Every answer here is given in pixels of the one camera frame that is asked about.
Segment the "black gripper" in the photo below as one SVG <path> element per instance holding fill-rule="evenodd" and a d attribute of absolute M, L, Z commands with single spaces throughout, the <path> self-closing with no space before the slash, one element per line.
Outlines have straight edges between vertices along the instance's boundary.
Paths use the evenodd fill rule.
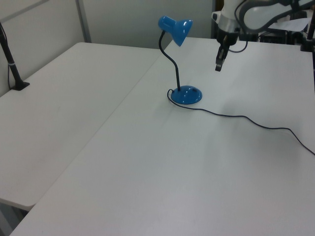
<path fill-rule="evenodd" d="M 217 56 L 216 56 L 216 68 L 215 70 L 220 72 L 226 58 L 226 50 L 230 46 L 235 45 L 238 39 L 238 32 L 225 32 L 218 29 L 217 42 L 220 44 Z"/>

